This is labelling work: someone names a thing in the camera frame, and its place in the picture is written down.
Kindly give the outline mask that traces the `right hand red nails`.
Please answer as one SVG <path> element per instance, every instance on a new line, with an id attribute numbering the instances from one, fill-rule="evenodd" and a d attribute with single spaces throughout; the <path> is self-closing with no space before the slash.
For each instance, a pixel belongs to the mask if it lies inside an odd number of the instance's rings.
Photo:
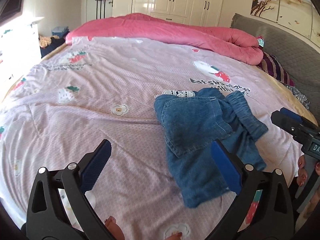
<path id="1" fill-rule="evenodd" d="M 311 163 L 311 157 L 309 155 L 302 155 L 298 159 L 298 177 L 297 177 L 297 184 L 299 187 L 302 187 L 308 178 L 308 172 L 306 170 L 306 165 Z M 303 213 L 303 217 L 308 219 L 313 211 L 315 210 L 317 204 L 319 202 L 319 187 L 313 194 L 313 197 L 310 199 L 309 204 L 305 208 Z"/>

